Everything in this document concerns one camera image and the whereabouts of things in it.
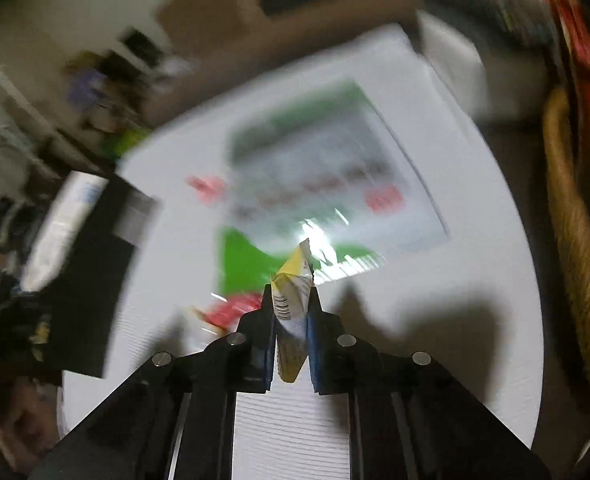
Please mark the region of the red snack packet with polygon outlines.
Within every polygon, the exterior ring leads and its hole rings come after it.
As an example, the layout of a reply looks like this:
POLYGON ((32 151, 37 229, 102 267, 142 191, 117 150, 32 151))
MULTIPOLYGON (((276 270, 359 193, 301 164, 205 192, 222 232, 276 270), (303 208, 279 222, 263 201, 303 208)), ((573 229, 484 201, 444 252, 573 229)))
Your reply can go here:
POLYGON ((235 330, 243 315, 256 311, 261 306, 258 292, 241 292, 229 297, 215 295, 216 304, 203 312, 195 307, 188 310, 189 326, 215 336, 235 330))

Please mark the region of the yellow white small sachet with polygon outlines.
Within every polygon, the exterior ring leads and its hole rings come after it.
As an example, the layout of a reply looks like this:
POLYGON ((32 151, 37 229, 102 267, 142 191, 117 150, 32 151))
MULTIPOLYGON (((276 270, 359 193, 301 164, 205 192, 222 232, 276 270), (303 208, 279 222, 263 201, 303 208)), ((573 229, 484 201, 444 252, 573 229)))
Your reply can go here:
POLYGON ((303 240, 271 278, 271 301, 277 319, 278 372, 295 382, 308 356, 307 313, 313 287, 309 240, 303 240))

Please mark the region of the pink flower clip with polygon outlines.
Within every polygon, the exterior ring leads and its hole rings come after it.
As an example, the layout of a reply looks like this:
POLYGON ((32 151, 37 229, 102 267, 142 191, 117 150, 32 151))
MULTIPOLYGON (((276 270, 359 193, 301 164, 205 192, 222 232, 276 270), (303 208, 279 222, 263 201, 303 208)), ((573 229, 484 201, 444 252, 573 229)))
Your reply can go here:
POLYGON ((227 192, 227 183, 219 177, 189 176, 185 178, 185 183, 196 192, 197 198, 205 205, 216 204, 227 192))

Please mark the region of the large green white package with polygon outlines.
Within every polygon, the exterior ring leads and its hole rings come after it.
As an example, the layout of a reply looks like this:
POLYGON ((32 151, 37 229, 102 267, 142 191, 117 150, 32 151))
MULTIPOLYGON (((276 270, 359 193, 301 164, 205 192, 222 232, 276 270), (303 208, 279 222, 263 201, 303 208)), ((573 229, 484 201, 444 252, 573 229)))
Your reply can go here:
POLYGON ((355 84, 264 112, 231 136, 219 290, 263 289, 303 240, 318 285, 449 233, 424 179, 355 84))

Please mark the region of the black storage box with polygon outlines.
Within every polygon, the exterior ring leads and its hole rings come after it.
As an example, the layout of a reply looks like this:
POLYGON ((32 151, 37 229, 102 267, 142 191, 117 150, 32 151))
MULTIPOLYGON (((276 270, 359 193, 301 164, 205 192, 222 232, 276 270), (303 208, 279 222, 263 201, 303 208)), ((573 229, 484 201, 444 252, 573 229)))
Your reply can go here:
POLYGON ((22 305, 37 316, 35 356, 51 370, 103 375, 129 266, 155 216, 154 198, 121 177, 106 179, 60 273, 39 292, 20 289, 22 305))

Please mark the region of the white cardboard box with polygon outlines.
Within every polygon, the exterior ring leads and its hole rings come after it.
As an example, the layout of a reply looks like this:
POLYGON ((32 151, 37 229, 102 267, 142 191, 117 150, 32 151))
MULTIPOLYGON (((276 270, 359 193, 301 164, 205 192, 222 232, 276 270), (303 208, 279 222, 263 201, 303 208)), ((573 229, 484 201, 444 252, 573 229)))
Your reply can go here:
POLYGON ((72 171, 42 221, 20 279, 22 292, 39 292, 62 269, 94 206, 109 180, 95 174, 72 171))

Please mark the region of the wicker basket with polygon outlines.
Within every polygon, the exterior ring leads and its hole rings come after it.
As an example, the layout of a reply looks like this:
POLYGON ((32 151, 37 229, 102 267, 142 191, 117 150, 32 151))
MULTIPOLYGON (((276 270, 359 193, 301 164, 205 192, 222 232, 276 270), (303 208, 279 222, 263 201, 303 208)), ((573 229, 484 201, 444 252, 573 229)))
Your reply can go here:
POLYGON ((568 113, 567 93, 557 86, 543 107, 546 185, 560 268, 590 382, 590 216, 575 181, 568 113))

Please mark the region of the brown sofa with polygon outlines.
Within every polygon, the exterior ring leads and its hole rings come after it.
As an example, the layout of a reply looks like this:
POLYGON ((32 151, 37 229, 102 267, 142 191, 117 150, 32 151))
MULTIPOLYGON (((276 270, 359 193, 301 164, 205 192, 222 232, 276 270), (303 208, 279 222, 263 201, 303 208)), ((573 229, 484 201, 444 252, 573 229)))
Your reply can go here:
POLYGON ((155 18, 170 47, 196 62, 146 99, 152 127, 297 58, 387 23, 409 21, 421 0, 166 0, 155 18))

